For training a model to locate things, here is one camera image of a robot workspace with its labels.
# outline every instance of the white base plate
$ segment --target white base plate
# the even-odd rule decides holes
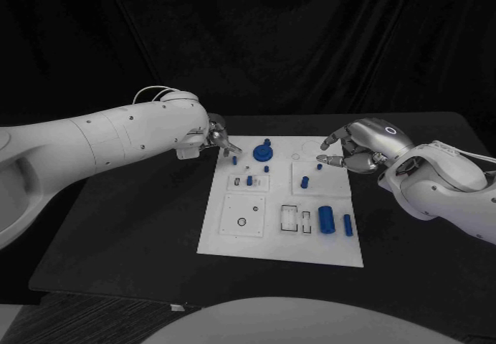
[[[265,138],[271,140],[274,156],[267,163],[262,163],[254,159],[254,148],[264,143]],[[324,137],[229,136],[229,141],[241,147],[242,154],[238,156],[238,164],[233,165],[232,156],[225,158],[222,150],[219,151],[197,253],[363,267],[347,171],[327,165],[317,170],[316,156],[318,154],[342,156],[342,145],[334,143],[321,152],[318,147],[323,140]],[[236,191],[230,185],[232,175],[269,176],[268,190],[254,187],[248,191],[246,179],[241,178],[241,189]],[[301,176],[310,178],[307,189],[300,187]],[[228,229],[230,235],[220,233],[220,223],[233,224],[235,219],[241,218],[248,221],[254,215],[254,205],[249,202],[236,201],[236,210],[235,213],[232,212],[229,206],[232,207],[233,204],[225,203],[226,195],[246,195],[255,198],[259,196],[264,199],[261,201],[264,209],[258,209],[254,217],[256,226],[262,226],[259,231],[246,227],[243,234],[242,227],[233,226]],[[295,233],[281,231],[282,205],[297,206]],[[336,232],[331,234],[320,232],[318,207],[321,206],[333,208]],[[264,210],[262,222],[258,216],[262,214],[261,210]],[[311,214],[310,234],[301,231],[303,211],[310,211]],[[344,214],[352,217],[353,236],[344,235]]]

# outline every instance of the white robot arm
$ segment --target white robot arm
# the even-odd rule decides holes
[[[63,120],[0,128],[0,248],[23,233],[56,193],[78,180],[176,149],[196,158],[228,142],[225,121],[181,91],[160,101]]]
[[[385,120],[363,118],[339,129],[321,144],[340,140],[342,156],[317,156],[317,161],[356,173],[373,173],[386,166],[378,183],[419,220],[442,217],[474,237],[496,244],[496,171],[483,172],[461,153],[496,163],[496,159],[467,153],[440,141],[414,146],[405,133]]]

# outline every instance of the gray floor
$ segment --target gray floor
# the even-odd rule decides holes
[[[23,306],[0,344],[138,344],[197,310],[174,312],[160,302],[52,293],[39,306]],[[448,336],[463,343],[496,344],[496,338]]]

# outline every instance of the small blue block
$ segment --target small blue block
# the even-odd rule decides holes
[[[321,206],[318,208],[318,221],[320,221],[320,231],[324,234],[334,233],[336,227],[333,225],[333,209],[329,206]]]
[[[350,216],[346,214],[343,216],[343,220],[344,220],[344,233],[347,237],[353,236],[353,228],[352,228],[352,218]]]
[[[307,188],[308,187],[308,177],[303,177],[301,179],[301,188]]]

